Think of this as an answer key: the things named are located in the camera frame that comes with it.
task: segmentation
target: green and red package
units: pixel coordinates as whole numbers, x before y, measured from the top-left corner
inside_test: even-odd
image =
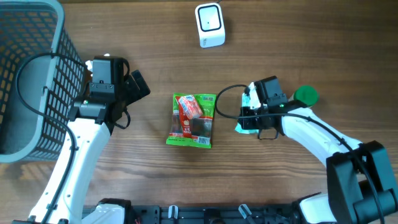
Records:
[[[216,95],[191,95],[195,97],[203,113],[199,118],[193,119],[188,119],[187,115],[183,112],[182,106],[178,103],[178,100],[182,96],[189,96],[189,94],[174,93],[173,95],[172,128],[166,144],[210,149],[211,125],[214,118]]]

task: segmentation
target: container lid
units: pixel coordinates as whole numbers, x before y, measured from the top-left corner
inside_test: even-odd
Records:
[[[312,86],[304,85],[296,90],[293,99],[300,100],[307,106],[313,106],[319,100],[319,94]]]

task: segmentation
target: table surface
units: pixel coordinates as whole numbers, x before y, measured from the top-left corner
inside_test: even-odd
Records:
[[[288,95],[314,86],[320,94],[314,112],[353,138],[383,143],[398,174],[397,1],[223,1],[226,42],[211,49],[199,46],[200,3],[63,5],[83,60],[125,57],[151,89],[129,106],[130,127],[114,130],[87,205],[105,197],[134,205],[285,203],[327,192],[325,168],[301,145],[238,134],[235,120],[217,114],[212,149],[165,144],[173,92],[217,94],[273,75]],[[225,93],[220,109],[238,114],[241,92]],[[53,167],[0,165],[0,223],[26,219]]]

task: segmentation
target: laundry basket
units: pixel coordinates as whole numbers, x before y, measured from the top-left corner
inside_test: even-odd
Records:
[[[55,160],[65,130],[25,108],[15,75],[28,56],[55,52],[81,62],[56,0],[0,1],[0,162]],[[67,124],[68,105],[79,94],[83,69],[54,57],[31,61],[20,77],[22,97],[33,108]]]

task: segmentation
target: basket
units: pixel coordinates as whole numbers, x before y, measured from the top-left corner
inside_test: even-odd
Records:
[[[81,62],[56,0],[0,1],[0,162],[55,160],[65,139],[59,124],[25,108],[15,75],[28,56],[55,52]],[[31,61],[20,77],[22,97],[33,108],[67,124],[68,105],[79,94],[83,69],[58,57]]]

